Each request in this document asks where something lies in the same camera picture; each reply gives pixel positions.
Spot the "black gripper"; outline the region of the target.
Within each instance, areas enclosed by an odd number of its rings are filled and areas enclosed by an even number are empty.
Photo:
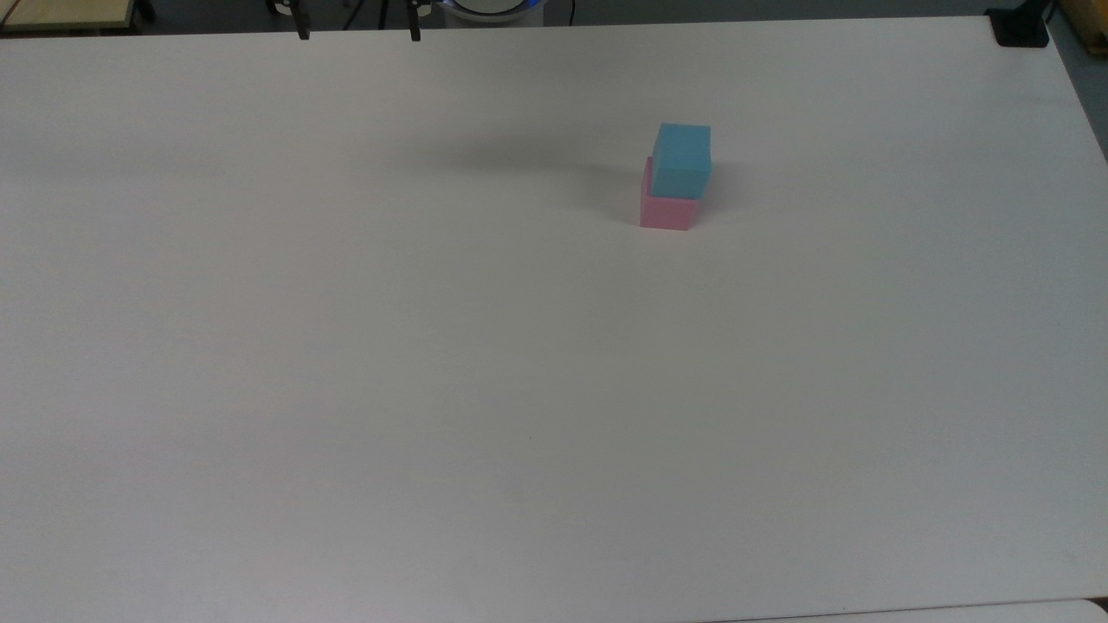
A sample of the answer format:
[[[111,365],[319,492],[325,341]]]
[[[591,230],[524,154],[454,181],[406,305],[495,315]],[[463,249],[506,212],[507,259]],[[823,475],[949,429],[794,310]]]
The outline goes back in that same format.
[[[268,13],[293,12],[294,27],[300,40],[307,41],[310,39],[310,16],[307,12],[308,10],[329,10],[338,7],[339,10],[349,13],[355,10],[358,1],[266,1],[265,11]],[[420,13],[431,13],[433,11],[433,1],[365,1],[365,8],[370,6],[377,9],[387,7],[384,11],[399,9],[401,13],[406,11],[406,7],[408,6],[408,28],[411,41],[421,40]]]

